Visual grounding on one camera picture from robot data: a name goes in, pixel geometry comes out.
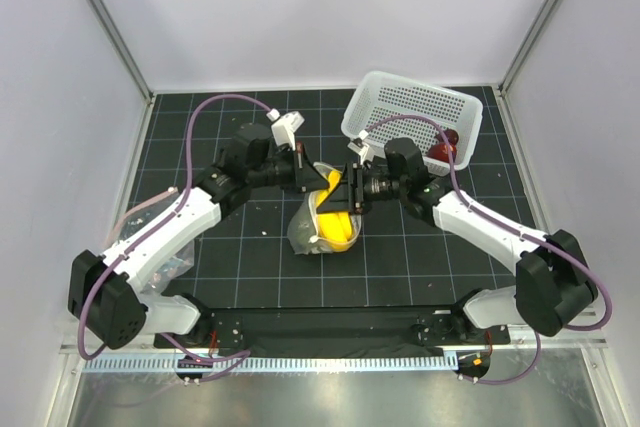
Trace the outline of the clear polka dot zip bag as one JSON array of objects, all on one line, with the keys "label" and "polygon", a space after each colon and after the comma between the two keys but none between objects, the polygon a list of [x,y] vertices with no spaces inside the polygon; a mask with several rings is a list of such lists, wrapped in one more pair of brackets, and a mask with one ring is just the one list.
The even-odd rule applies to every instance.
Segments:
[{"label": "clear polka dot zip bag", "polygon": [[[316,162],[314,167],[327,179],[328,173],[335,169],[329,164]],[[287,228],[287,238],[296,255],[309,254],[331,254],[326,251],[326,245],[319,238],[317,232],[315,198],[320,191],[313,191],[305,195],[302,204],[296,211]],[[354,227],[359,230],[359,237],[362,219],[360,215],[349,214],[352,217]]]}]

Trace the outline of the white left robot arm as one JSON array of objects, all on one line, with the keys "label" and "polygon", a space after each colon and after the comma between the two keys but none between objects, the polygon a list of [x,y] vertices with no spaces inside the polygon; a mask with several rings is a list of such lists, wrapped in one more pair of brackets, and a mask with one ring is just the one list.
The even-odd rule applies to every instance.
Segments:
[{"label": "white left robot arm", "polygon": [[178,335],[190,347],[207,343],[212,324],[206,306],[190,295],[165,297],[145,288],[179,250],[248,202],[253,190],[327,188],[295,136],[299,122],[288,114],[271,126],[242,125],[218,161],[189,180],[157,218],[100,255],[81,252],[72,262],[68,297],[78,333],[92,332],[112,350],[146,334]]}]

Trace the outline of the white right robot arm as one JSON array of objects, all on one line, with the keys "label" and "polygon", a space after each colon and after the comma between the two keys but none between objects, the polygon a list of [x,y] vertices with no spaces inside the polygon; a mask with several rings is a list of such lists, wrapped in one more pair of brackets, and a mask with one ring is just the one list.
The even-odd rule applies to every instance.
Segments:
[{"label": "white right robot arm", "polygon": [[457,302],[450,319],[457,340],[472,343],[486,329],[505,324],[527,325],[552,337],[572,328],[573,319],[597,299],[573,235],[522,226],[456,191],[450,178],[429,173],[409,138],[387,142],[384,156],[380,167],[347,165],[317,211],[363,215],[375,202],[397,200],[412,217],[466,240],[507,268],[513,285],[475,289]]}]

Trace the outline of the yellow banana bunch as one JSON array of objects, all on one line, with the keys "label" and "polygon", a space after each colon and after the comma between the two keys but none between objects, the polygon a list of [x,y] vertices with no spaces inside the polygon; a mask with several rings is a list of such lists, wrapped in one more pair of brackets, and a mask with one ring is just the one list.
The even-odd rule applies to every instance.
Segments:
[{"label": "yellow banana bunch", "polygon": [[327,176],[329,188],[317,193],[314,201],[318,236],[326,245],[326,251],[330,253],[347,251],[355,243],[359,233],[347,211],[319,212],[319,207],[337,187],[341,176],[338,170],[331,170]]}]

